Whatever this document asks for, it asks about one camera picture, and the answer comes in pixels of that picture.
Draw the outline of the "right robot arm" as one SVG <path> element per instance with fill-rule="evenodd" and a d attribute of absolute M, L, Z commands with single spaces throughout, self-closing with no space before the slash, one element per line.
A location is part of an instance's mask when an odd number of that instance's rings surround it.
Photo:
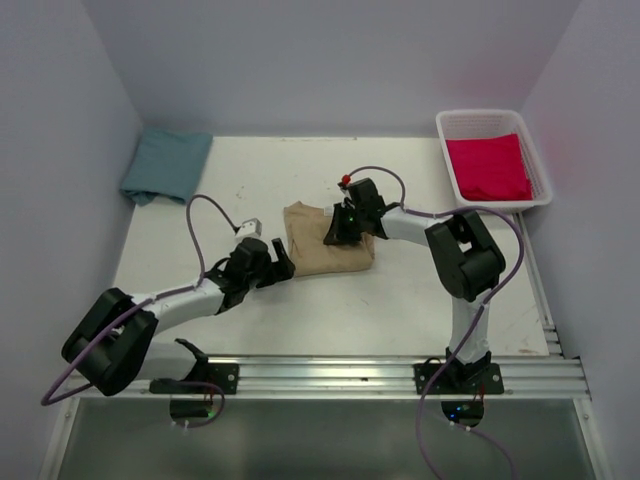
<path fill-rule="evenodd" d="M 429 249 L 437 276 L 452 298 L 452 333 L 446 349 L 445 379 L 451 389 L 468 392 L 491 363 L 486 297 L 498 286 L 506 260 L 479 214 L 471 211 L 429 220 L 387 204 L 365 178 L 338 184 L 344 199 L 333 206 L 323 243 L 353 246 L 365 234 Z"/>

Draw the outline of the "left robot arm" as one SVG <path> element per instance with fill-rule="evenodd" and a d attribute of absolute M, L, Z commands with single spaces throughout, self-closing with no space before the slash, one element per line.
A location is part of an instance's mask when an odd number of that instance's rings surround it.
<path fill-rule="evenodd" d="M 195 283 L 161 293 L 103 292 L 64 343 L 61 355 L 91 386 L 114 396 L 150 380 L 158 393 L 219 389 L 207 355 L 193 342 L 158 340 L 181 324 L 223 314 L 254 290 L 293 278 L 295 265 L 280 239 L 243 239 Z"/>

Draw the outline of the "beige t shirt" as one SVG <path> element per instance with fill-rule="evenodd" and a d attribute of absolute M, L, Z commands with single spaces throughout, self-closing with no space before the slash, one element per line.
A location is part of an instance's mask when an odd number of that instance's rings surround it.
<path fill-rule="evenodd" d="M 331 224 L 324 209 L 298 201 L 284 208 L 283 219 L 296 277 L 358 272 L 373 266 L 375 243 L 371 235 L 364 234 L 355 246 L 323 243 Z"/>

